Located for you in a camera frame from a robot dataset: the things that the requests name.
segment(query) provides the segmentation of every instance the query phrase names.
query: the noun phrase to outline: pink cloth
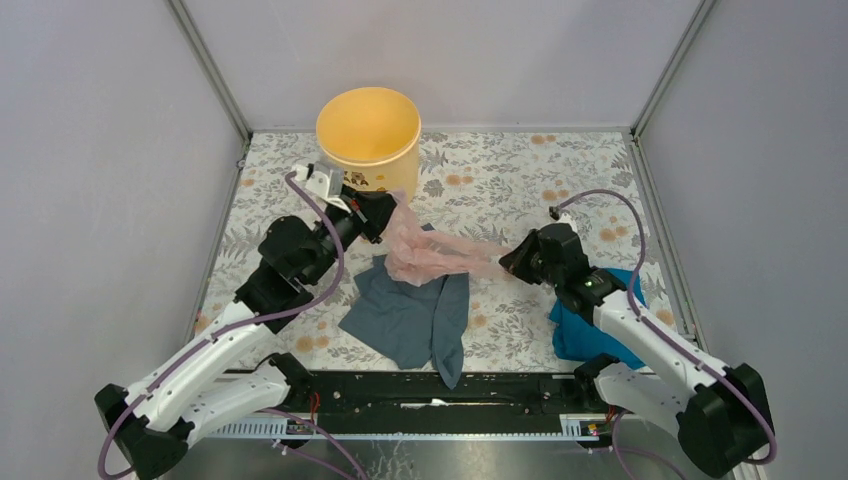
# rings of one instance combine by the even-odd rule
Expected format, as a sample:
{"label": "pink cloth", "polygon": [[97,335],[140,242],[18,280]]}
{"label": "pink cloth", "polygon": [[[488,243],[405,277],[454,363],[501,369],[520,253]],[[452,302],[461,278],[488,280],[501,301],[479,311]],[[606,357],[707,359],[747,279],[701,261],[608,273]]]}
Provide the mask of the pink cloth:
{"label": "pink cloth", "polygon": [[466,272],[480,277],[504,275],[492,257],[508,253],[509,248],[437,231],[426,232],[406,204],[406,195],[391,193],[397,207],[382,237],[389,246],[386,270],[393,280],[421,286],[442,275]]}

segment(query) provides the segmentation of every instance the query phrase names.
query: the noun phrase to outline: cable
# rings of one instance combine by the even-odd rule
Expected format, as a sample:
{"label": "cable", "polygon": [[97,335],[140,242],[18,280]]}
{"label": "cable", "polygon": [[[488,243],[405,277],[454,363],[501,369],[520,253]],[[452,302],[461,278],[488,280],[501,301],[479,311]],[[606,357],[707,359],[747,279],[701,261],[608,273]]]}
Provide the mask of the cable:
{"label": "cable", "polygon": [[624,458],[622,458],[622,456],[621,456],[622,453],[633,453],[633,454],[636,454],[636,455],[641,455],[641,456],[646,457],[646,458],[650,458],[652,460],[656,460],[656,461],[662,463],[663,465],[667,466],[668,468],[674,470],[674,473],[676,473],[677,476],[681,478],[681,480],[686,480],[686,475],[683,474],[683,472],[680,470],[680,468],[677,465],[671,463],[670,461],[668,461],[665,458],[657,455],[656,453],[649,452],[647,450],[642,450],[642,449],[639,449],[639,448],[620,447],[618,445],[618,431],[620,430],[620,428],[618,426],[618,422],[621,420],[621,418],[623,416],[624,416],[624,412],[621,412],[618,415],[616,415],[615,421],[612,424],[612,451],[615,452],[615,456],[616,456],[616,458],[618,458],[618,463],[621,464],[621,468],[624,469],[624,473],[626,473],[627,476],[630,477],[630,480],[636,480],[636,476],[633,474],[633,471],[630,470],[630,467],[627,466],[627,463],[624,462]]}
{"label": "cable", "polygon": [[285,446],[282,446],[282,445],[277,445],[276,448],[281,449],[283,451],[283,455],[285,455],[286,453],[293,453],[293,454],[295,454],[299,457],[303,457],[306,460],[309,460],[310,462],[317,463],[318,465],[321,465],[322,467],[324,467],[326,469],[332,470],[332,471],[338,473],[339,475],[341,475],[343,478],[346,478],[347,480],[356,480],[356,478],[348,475],[341,468],[338,468],[338,467],[336,467],[335,465],[332,465],[329,462],[321,460],[318,457],[314,457],[312,455],[309,455],[308,453],[303,453],[296,448],[288,448],[288,447],[285,447]]}
{"label": "cable", "polygon": [[[571,205],[572,203],[576,202],[577,200],[594,194],[612,195],[613,197],[621,200],[627,206],[627,208],[630,209],[630,212],[633,214],[633,218],[636,220],[636,228],[639,230],[639,260],[636,262],[636,268],[633,269],[633,275],[631,275],[630,281],[627,284],[627,301],[630,304],[630,308],[633,309],[634,313],[641,312],[641,310],[639,309],[639,302],[636,300],[636,295],[633,293],[633,287],[636,283],[636,278],[639,276],[639,270],[642,269],[642,264],[645,263],[647,242],[645,240],[645,229],[642,226],[642,220],[639,217],[639,212],[636,211],[636,207],[633,205],[633,203],[628,200],[627,197],[618,192],[607,190],[604,188],[598,188],[594,190],[587,190],[569,198],[568,200],[559,204],[557,206],[557,209],[562,210],[568,205]],[[717,382],[721,383],[722,386],[727,388],[727,390],[732,393],[733,396],[735,396],[739,400],[739,402],[741,402],[742,405],[744,405],[745,408],[748,409],[749,412],[751,412],[751,415],[754,416],[754,419],[757,421],[757,423],[760,425],[760,427],[766,434],[766,438],[768,439],[769,443],[769,453],[763,458],[748,459],[745,460],[745,462],[754,465],[764,465],[774,461],[775,457],[777,456],[777,439],[774,436],[774,431],[771,429],[771,426],[768,424],[765,417],[763,417],[763,414],[761,414],[760,411],[757,410],[757,407],[755,407],[750,400],[745,398],[745,395],[743,395],[742,392],[739,391],[739,389],[733,386],[733,384],[730,383],[729,380],[724,378],[724,375],[720,374],[709,365],[703,364],[698,359],[698,357],[689,353],[682,346],[678,345],[677,342],[674,341],[674,339],[672,339],[668,334],[666,334],[658,325],[652,322],[648,317],[640,315],[639,320],[641,320],[652,332],[654,332],[658,337],[660,337],[677,353],[692,362],[694,365],[698,365],[701,370],[707,372],[707,374],[715,378]]]}
{"label": "cable", "polygon": [[203,347],[205,347],[209,343],[214,343],[222,335],[225,335],[237,328],[241,328],[247,325],[270,322],[272,320],[290,317],[302,313],[306,310],[309,310],[310,308],[314,307],[315,305],[318,305],[319,303],[329,298],[329,296],[333,294],[333,292],[341,283],[342,276],[344,274],[344,245],[342,244],[342,240],[339,237],[339,233],[336,231],[336,228],[333,226],[333,222],[327,217],[327,214],[325,214],[324,211],[321,210],[321,207],[319,207],[318,204],[314,200],[312,200],[312,198],[310,198],[306,192],[304,192],[300,187],[297,186],[297,184],[294,183],[295,175],[295,172],[290,172],[286,174],[286,184],[289,186],[289,188],[294,190],[294,192],[298,196],[300,196],[300,198],[302,198],[304,202],[306,202],[309,208],[311,208],[316,214],[318,214],[318,218],[321,219],[321,221],[327,227],[327,231],[330,233],[330,238],[333,240],[333,246],[336,247],[336,257],[338,258],[339,264],[336,270],[336,275],[333,277],[332,283],[330,283],[330,286],[327,288],[327,290],[322,292],[321,295],[318,295],[311,302],[301,305],[299,307],[295,307],[278,313],[260,315],[258,317],[249,318],[247,320],[242,320],[239,322],[232,323],[230,325],[226,325],[210,335],[211,342],[208,339],[200,341],[196,345],[194,345],[194,347],[192,347],[184,354],[182,354],[179,358],[177,358],[174,363],[168,366],[168,368],[166,368],[161,374],[159,374],[159,376],[155,380],[150,383],[150,385],[148,385],[146,393],[142,393],[138,396],[138,398],[136,398],[135,400],[133,400],[132,403],[130,403],[126,410],[124,410],[121,415],[118,416],[118,419],[112,425],[112,428],[109,429],[109,433],[106,435],[106,439],[103,441],[103,446],[100,447],[100,455],[97,458],[97,474],[100,475],[101,479],[118,480],[119,478],[123,478],[129,475],[133,471],[132,467],[118,474],[111,474],[106,471],[106,455],[109,453],[109,447],[112,445],[112,442],[114,442],[118,430],[127,420],[127,417],[130,416],[133,410],[135,410],[148,395],[151,395],[154,390],[159,388],[159,385],[161,385],[162,382],[164,382],[168,377],[170,377],[177,369],[179,369],[183,364],[185,364]]}
{"label": "cable", "polygon": [[268,360],[270,360],[270,359],[271,359],[271,357],[273,357],[273,356],[274,356],[274,355],[276,355],[276,354],[277,354],[277,352],[273,352],[273,353],[269,353],[268,355],[265,355],[264,357],[262,357],[262,360],[259,360],[259,361],[256,363],[256,366],[255,366],[255,367],[253,367],[253,372],[252,372],[252,373],[255,373],[257,370],[259,370],[259,367],[261,367],[263,363],[265,363],[265,362],[267,362]]}
{"label": "cable", "polygon": [[289,420],[293,420],[293,421],[295,421],[295,422],[298,422],[298,423],[301,423],[301,424],[303,424],[303,425],[306,425],[307,427],[311,428],[312,430],[314,430],[314,431],[316,431],[316,432],[320,433],[321,435],[323,435],[324,437],[326,437],[326,438],[327,438],[327,440],[329,440],[329,441],[330,441],[330,443],[332,443],[332,444],[333,444],[333,446],[334,446],[334,447],[336,447],[336,449],[337,449],[339,452],[341,452],[341,454],[342,454],[342,455],[344,455],[345,457],[347,457],[347,459],[350,461],[351,465],[353,465],[353,468],[355,468],[355,469],[356,469],[356,473],[358,473],[358,474],[359,474],[359,478],[361,478],[362,480],[368,480],[368,475],[365,473],[365,469],[364,469],[364,468],[362,468],[362,465],[360,465],[360,464],[359,464],[359,462],[357,462],[357,461],[356,461],[356,459],[355,459],[355,458],[353,458],[353,455],[351,455],[351,454],[350,454],[350,452],[348,452],[348,451],[347,451],[347,450],[346,450],[346,449],[342,446],[342,444],[341,444],[341,443],[339,443],[339,441],[338,441],[338,440],[336,440],[335,438],[333,438],[333,436],[332,436],[332,435],[330,435],[330,433],[329,433],[329,432],[327,432],[326,430],[324,430],[323,428],[319,427],[318,425],[315,425],[314,423],[310,422],[309,420],[304,420],[304,419],[302,419],[302,418],[298,417],[297,415],[292,415],[291,413],[284,412],[284,411],[282,411],[282,410],[277,410],[277,409],[274,409],[274,408],[263,408],[263,409],[262,409],[262,410],[260,410],[260,411],[261,411],[261,412],[264,412],[264,413],[270,413],[270,414],[272,414],[272,415],[281,415],[281,416],[283,416],[283,417],[288,418]]}
{"label": "cable", "polygon": [[639,455],[640,457],[645,457],[645,458],[650,458],[651,460],[656,460],[657,462],[665,465],[671,471],[676,473],[677,476],[680,477],[681,480],[687,480],[686,475],[683,473],[683,471],[680,470],[673,463],[671,463],[668,460],[666,460],[665,458],[657,455],[656,453],[649,452],[647,450],[639,450],[638,448],[616,447],[615,449],[613,449],[613,447],[610,447],[610,448],[589,448],[588,450],[585,449],[585,448],[580,448],[580,449],[566,450],[566,451],[558,452],[558,453],[564,453],[564,454],[568,454],[568,455],[590,455],[590,454],[595,454],[595,453],[601,453],[601,454],[613,453],[613,451],[618,451],[618,452],[621,452],[621,453],[626,453],[626,454],[631,454],[631,455]]}

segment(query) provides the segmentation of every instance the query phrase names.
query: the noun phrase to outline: table surface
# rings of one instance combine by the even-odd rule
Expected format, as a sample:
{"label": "table surface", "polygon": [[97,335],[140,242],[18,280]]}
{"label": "table surface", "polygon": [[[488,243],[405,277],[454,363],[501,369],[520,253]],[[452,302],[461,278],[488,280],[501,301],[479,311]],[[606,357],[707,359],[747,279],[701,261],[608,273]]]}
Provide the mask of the table surface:
{"label": "table surface", "polygon": [[[283,175],[295,163],[320,158],[314,134],[254,135],[195,331],[218,315],[257,267],[256,247],[274,219],[317,219],[286,187]],[[429,222],[437,230],[515,247],[530,229],[550,222],[548,206],[593,188],[622,193],[642,214],[620,133],[425,133],[418,191],[410,206],[422,224]],[[593,196],[569,213],[592,264],[633,268],[638,237],[623,204]],[[648,236],[641,274],[645,300],[660,319],[673,324],[657,245],[650,231]],[[292,352],[309,369],[397,370],[393,361],[338,327],[358,296],[353,276],[371,266],[371,257],[384,253],[385,246],[354,242],[345,256],[341,286],[328,301],[301,314],[273,341],[246,353],[234,368],[253,368],[277,351]],[[313,292],[327,288],[334,272],[335,267]],[[568,372],[579,365],[554,355],[554,324],[548,314],[555,296],[550,288],[514,278],[474,277],[470,288],[468,329],[462,337],[464,371]],[[428,364],[424,369],[432,368]]]}

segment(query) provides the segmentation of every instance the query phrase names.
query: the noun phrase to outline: metal frame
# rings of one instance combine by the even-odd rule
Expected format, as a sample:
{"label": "metal frame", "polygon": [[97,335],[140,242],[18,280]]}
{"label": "metal frame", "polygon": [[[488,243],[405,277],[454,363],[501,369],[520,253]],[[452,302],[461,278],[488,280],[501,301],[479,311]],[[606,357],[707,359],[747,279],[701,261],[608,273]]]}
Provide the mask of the metal frame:
{"label": "metal frame", "polygon": [[224,78],[221,76],[221,71],[218,70],[218,66],[212,59],[212,55],[209,53],[209,49],[206,47],[203,37],[200,36],[200,32],[198,31],[194,20],[191,18],[191,14],[182,0],[165,0],[165,4],[174,16],[174,21],[177,22],[177,26],[180,28],[180,31],[182,31],[183,35],[185,35],[186,42],[191,48],[192,53],[194,53],[194,56],[200,64],[200,68],[203,70],[204,75],[206,75],[207,80],[209,80],[209,85],[212,87],[212,90],[221,102],[221,106],[227,113],[227,117],[233,124],[233,128],[236,129],[242,141],[246,145],[249,145],[252,133],[250,126],[244,119],[244,115],[242,115],[235,98],[233,98],[233,93],[227,87],[226,82],[224,82]]}
{"label": "metal frame", "polygon": [[639,113],[639,116],[633,123],[631,133],[635,138],[638,139],[643,133],[645,133],[645,128],[650,123],[651,117],[657,109],[657,105],[659,105],[663,96],[665,96],[665,92],[668,90],[669,84],[674,78],[674,75],[677,73],[677,70],[680,68],[680,64],[683,62],[686,54],[689,53],[689,49],[692,47],[692,43],[698,36],[698,33],[701,31],[701,27],[704,26],[710,12],[712,12],[713,8],[719,1],[720,0],[701,0],[701,3],[698,4],[698,8],[695,10],[694,15],[692,15],[689,25],[686,26],[683,36],[677,43],[677,47],[675,47],[674,52],[671,54],[671,58],[668,60],[662,74],[660,74],[660,79],[654,86],[654,90],[651,92],[651,95],[648,96],[648,102],[645,103],[645,106],[642,108],[642,112]]}
{"label": "metal frame", "polygon": [[200,314],[200,309],[203,307],[203,302],[206,300],[206,292],[209,290],[209,280],[212,278],[212,270],[215,269],[215,261],[218,259],[218,252],[221,250],[221,239],[224,238],[224,231],[227,228],[227,220],[230,218],[230,212],[233,209],[233,199],[238,191],[239,180],[244,169],[244,159],[239,159],[233,169],[232,177],[229,180],[227,188],[227,204],[224,206],[224,211],[221,213],[221,218],[218,219],[218,227],[215,229],[215,244],[212,251],[209,252],[209,257],[206,259],[206,268],[203,270],[203,280],[200,283],[200,290],[197,292],[197,298],[194,301],[194,309],[192,310],[192,321],[189,322],[188,328],[183,334],[183,345],[187,344],[194,337],[194,322],[197,320],[197,315]]}
{"label": "metal frame", "polygon": [[[670,289],[669,299],[672,302],[672,309],[677,315],[679,315],[679,318],[683,321],[683,327],[686,331],[685,337],[694,337],[695,339],[699,340],[701,348],[705,351],[709,351],[709,348],[707,345],[705,345],[704,339],[697,334],[697,332],[702,331],[700,328],[700,322],[693,302],[691,300],[692,297],[689,291],[689,286],[686,282],[685,275],[681,268],[680,257],[675,247],[671,231],[669,230],[668,224],[666,222],[662,203],[660,201],[659,195],[656,192],[656,186],[653,180],[653,176],[651,174],[650,165],[646,158],[644,148],[641,145],[640,138],[649,126],[651,118],[653,117],[658,105],[662,101],[666,92],[668,91],[668,88],[672,80],[674,79],[675,74],[679,70],[680,65],[682,64],[684,58],[689,52],[695,38],[697,38],[697,35],[701,31],[709,14],[713,11],[714,7],[719,3],[719,1],[720,0],[701,0],[689,24],[687,25],[686,30],[684,31],[680,41],[675,47],[671,58],[663,69],[659,80],[657,81],[651,94],[649,95],[645,106],[639,113],[639,116],[637,117],[636,121],[630,127],[607,126],[600,128],[575,127],[550,129],[534,128],[532,126],[516,126],[513,128],[504,129],[504,131],[509,132],[533,133],[546,131],[614,131],[622,133],[622,137],[625,141],[625,144],[627,145],[627,154],[630,156],[632,165],[634,166],[634,175],[636,176],[636,183],[640,188],[642,203],[645,206],[645,212],[648,216],[649,225],[653,229],[653,234],[656,235],[656,239],[659,242],[659,250],[662,256],[661,269],[663,271],[664,277],[670,282],[670,284],[667,285],[667,288]],[[192,53],[195,55],[198,64],[200,65],[201,69],[209,80],[210,86],[215,92],[215,95],[218,97],[218,100],[221,102],[221,106],[224,108],[224,111],[226,112],[230,122],[238,132],[242,141],[244,142],[246,154],[247,149],[250,146],[251,137],[254,132],[250,129],[250,126],[248,125],[247,121],[244,118],[244,115],[239,109],[232,92],[227,87],[227,84],[224,81],[220,70],[215,64],[215,61],[213,60],[209,49],[206,46],[206,43],[200,35],[200,32],[198,31],[197,26],[191,17],[191,14],[189,13],[187,7],[185,6],[182,0],[165,0],[165,3],[171,11],[172,15],[174,16],[174,20],[176,21],[180,30],[185,35],[186,41],[189,44]],[[491,129],[489,128],[483,127],[462,129],[456,127],[432,127],[425,129],[425,131],[430,132],[490,130]],[[267,131],[301,132],[304,130],[275,129]],[[206,296],[206,291],[208,289],[208,279],[215,265],[215,260],[217,258],[218,250],[220,248],[220,239],[222,238],[224,234],[224,229],[226,228],[227,218],[229,217],[230,209],[232,207],[232,199],[237,191],[238,181],[241,177],[241,170],[243,165],[244,159],[239,160],[237,168],[230,181],[229,192],[227,195],[227,198],[230,200],[229,206],[223,212],[218,224],[216,232],[216,245],[218,246],[216,248],[213,248],[207,260],[207,268],[203,277],[204,281],[202,282],[197,300],[195,302],[195,315],[199,312],[199,309],[201,308]],[[191,322],[191,324],[189,325],[189,329],[187,330],[185,335],[186,340],[191,338],[193,333],[193,327],[194,322]],[[587,415],[593,419],[594,417],[598,416],[597,414],[591,414],[588,412]],[[733,470],[732,475],[738,480],[763,480],[766,478],[765,472],[762,467],[753,465],[740,465],[739,467]]]}

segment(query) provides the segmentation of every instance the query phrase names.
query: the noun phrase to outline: blue cloth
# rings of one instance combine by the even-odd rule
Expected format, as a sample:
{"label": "blue cloth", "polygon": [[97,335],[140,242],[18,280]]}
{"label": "blue cloth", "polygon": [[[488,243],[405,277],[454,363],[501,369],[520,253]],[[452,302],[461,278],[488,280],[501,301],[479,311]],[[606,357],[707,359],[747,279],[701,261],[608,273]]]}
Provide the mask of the blue cloth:
{"label": "blue cloth", "polygon": [[[628,270],[619,270],[617,268],[607,268],[606,270],[624,282],[625,285],[630,281],[630,277],[633,276],[633,272]],[[642,296],[642,287],[639,285],[638,277],[633,288],[636,298],[644,305],[645,298]],[[556,352],[557,357],[565,360],[586,362],[602,353],[608,353],[617,357],[633,370],[645,366],[621,342],[589,325],[580,315],[566,310],[559,300],[554,305],[549,318],[557,324],[553,339],[554,352]]]}
{"label": "blue cloth", "polygon": [[392,280],[385,261],[385,256],[374,257],[374,268],[353,278],[360,297],[339,328],[394,360],[398,368],[420,368],[432,359],[453,389],[462,375],[468,274],[445,275],[416,287]]}

